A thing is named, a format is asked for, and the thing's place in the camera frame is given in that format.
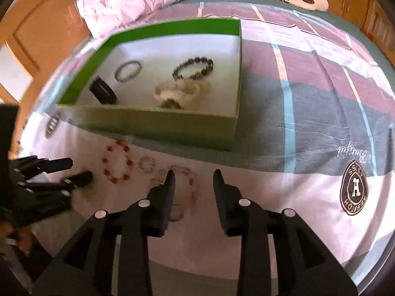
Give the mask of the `black wristband watch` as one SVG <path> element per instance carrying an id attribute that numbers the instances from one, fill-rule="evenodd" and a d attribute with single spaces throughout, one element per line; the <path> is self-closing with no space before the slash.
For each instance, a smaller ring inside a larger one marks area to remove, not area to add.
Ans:
<path id="1" fill-rule="evenodd" d="M 101 78 L 96 77 L 89 86 L 89 91 L 101 104 L 116 104 L 117 96 L 111 87 Z"/>

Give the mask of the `thin metal bangle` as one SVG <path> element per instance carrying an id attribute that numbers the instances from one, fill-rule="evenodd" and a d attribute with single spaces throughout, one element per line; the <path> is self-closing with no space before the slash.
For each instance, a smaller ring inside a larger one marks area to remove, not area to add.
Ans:
<path id="1" fill-rule="evenodd" d="M 115 80 L 120 83 L 126 83 L 139 75 L 143 69 L 139 61 L 131 60 L 121 64 L 115 71 Z"/>

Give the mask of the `plaid bed sheet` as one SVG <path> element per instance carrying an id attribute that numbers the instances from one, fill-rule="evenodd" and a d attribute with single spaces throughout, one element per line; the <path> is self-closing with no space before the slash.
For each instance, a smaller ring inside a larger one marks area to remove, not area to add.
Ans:
<path id="1" fill-rule="evenodd" d="M 81 128 L 57 106 L 110 36 L 156 23 L 236 19 L 241 24 L 240 103 L 229 150 Z M 56 255 L 97 210 L 115 213 L 176 175 L 165 235 L 149 239 L 157 295 L 233 295 L 240 237 L 218 218 L 213 174 L 266 210 L 293 209 L 359 291 L 394 265 L 394 70 L 344 21 L 251 3 L 191 1 L 162 8 L 94 38 L 48 83 L 22 135 L 24 154 L 73 159 L 91 185 L 72 208 L 34 224 Z"/>

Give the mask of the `green cardboard box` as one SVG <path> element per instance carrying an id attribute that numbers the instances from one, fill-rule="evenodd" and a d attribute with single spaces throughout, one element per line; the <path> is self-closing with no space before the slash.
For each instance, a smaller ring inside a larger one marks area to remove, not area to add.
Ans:
<path id="1" fill-rule="evenodd" d="M 229 150 L 241 64 L 236 19 L 146 25 L 110 36 L 57 106 L 84 129 Z"/>

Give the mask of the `wooden bed frame rail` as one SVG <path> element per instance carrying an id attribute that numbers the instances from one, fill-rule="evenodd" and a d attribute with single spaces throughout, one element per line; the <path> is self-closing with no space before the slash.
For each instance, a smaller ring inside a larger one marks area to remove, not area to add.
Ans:
<path id="1" fill-rule="evenodd" d="M 362 31 L 394 65 L 394 27 L 377 0 L 369 0 Z"/>

